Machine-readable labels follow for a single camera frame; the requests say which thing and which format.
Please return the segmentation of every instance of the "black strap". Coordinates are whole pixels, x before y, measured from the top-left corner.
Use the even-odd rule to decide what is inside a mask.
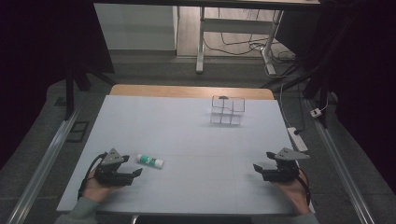
[[[305,182],[299,176],[297,176],[296,179],[303,186],[303,188],[305,190],[305,194],[306,194],[306,203],[309,205],[309,203],[311,202],[311,191],[309,190],[309,187],[305,184]]]
[[[97,162],[99,159],[104,159],[106,155],[107,155],[106,152],[103,153],[103,154],[100,154],[100,155],[97,156],[97,157],[93,160],[93,162],[91,163],[90,168],[89,168],[88,171],[87,171],[87,174],[85,174],[85,177],[84,177],[84,179],[82,179],[81,185],[79,186],[77,200],[82,196],[82,192],[84,191],[85,186],[87,185],[87,181],[90,179],[90,178],[88,178],[88,176],[89,176],[89,174],[90,174],[90,172],[91,172],[91,170],[92,170],[92,167],[96,164],[96,162]]]

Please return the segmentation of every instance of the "human hand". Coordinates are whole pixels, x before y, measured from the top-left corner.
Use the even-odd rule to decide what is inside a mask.
[[[308,179],[301,170],[299,176],[305,182],[305,184],[307,184]],[[305,189],[297,179],[290,181],[288,183],[279,183],[279,182],[271,182],[271,183],[277,186],[285,195],[285,197],[291,202],[297,215],[304,215],[307,213],[311,213],[311,209],[309,208],[306,202]]]
[[[94,174],[95,170],[92,170],[88,175],[87,184],[85,189],[82,191],[82,197],[89,198],[97,203],[101,203],[111,191],[122,188],[101,185],[93,177]]]

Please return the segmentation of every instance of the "white cylinder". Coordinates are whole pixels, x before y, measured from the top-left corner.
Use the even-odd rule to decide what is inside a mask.
[[[160,168],[160,169],[163,168],[163,161],[162,160],[158,160],[158,159],[155,159],[155,158],[152,158],[152,157],[149,157],[149,156],[146,156],[146,155],[142,155],[142,154],[137,154],[136,158],[137,158],[137,161],[145,163],[147,165],[154,166],[154,167],[157,167],[157,168]]]

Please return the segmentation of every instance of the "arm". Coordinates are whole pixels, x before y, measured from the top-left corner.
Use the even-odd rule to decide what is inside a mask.
[[[300,178],[307,183],[306,176],[300,171]],[[273,183],[277,186],[285,197],[291,202],[296,212],[297,217],[294,217],[291,222],[294,224],[318,224],[315,214],[311,212],[306,203],[306,193],[304,187],[297,180],[289,183]]]
[[[108,187],[99,184],[93,177],[94,170],[88,176],[87,186],[78,199],[76,206],[67,215],[61,215],[55,224],[96,224],[96,209],[107,195],[120,187]]]

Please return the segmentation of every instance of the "table surface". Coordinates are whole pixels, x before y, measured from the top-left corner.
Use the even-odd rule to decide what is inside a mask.
[[[157,96],[212,98],[213,95],[243,97],[249,100],[274,100],[274,95],[267,89],[185,87],[185,86],[147,86],[115,85],[110,95]]]
[[[246,98],[240,125],[210,123],[214,94]],[[275,162],[267,159],[265,152],[292,148],[278,103],[268,90],[114,86],[58,211],[74,207],[89,164],[113,147],[121,155],[131,156],[120,173],[138,168],[143,172],[132,186],[109,195],[99,211],[184,216],[293,213],[281,192],[264,182],[252,165],[275,169]],[[138,153],[164,160],[163,168],[137,162],[134,157]]]

